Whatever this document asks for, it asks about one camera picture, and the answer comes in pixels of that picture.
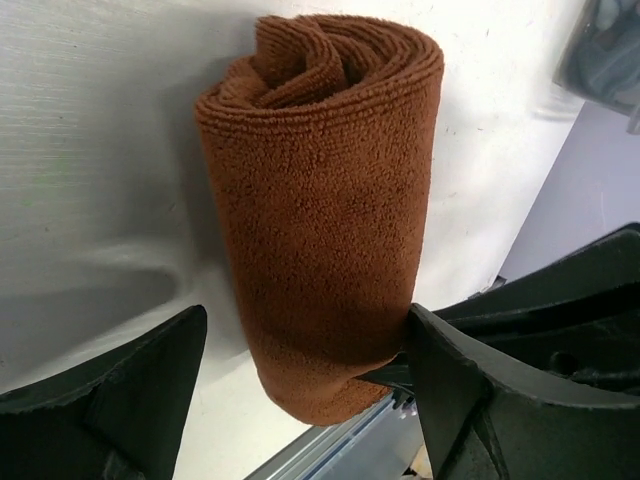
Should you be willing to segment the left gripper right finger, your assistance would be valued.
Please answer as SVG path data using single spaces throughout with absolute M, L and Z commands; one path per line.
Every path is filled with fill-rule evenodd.
M 638 397 L 536 369 L 419 305 L 408 323 L 435 478 L 638 478 Z

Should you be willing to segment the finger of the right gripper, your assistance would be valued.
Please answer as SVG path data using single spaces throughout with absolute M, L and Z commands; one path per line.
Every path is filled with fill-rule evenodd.
M 639 226 L 485 294 L 409 311 L 409 344 L 361 380 L 417 400 L 639 396 Z

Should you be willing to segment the brown towel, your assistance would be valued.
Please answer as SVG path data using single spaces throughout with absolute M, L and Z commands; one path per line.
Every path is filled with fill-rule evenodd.
M 315 426 L 382 399 L 406 338 L 444 55 L 376 18 L 265 16 L 195 103 L 241 325 L 267 396 Z

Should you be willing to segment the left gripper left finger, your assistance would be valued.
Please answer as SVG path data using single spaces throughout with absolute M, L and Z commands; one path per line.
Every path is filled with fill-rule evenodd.
M 4 479 L 170 479 L 207 336 L 191 306 L 144 335 L 1 397 Z

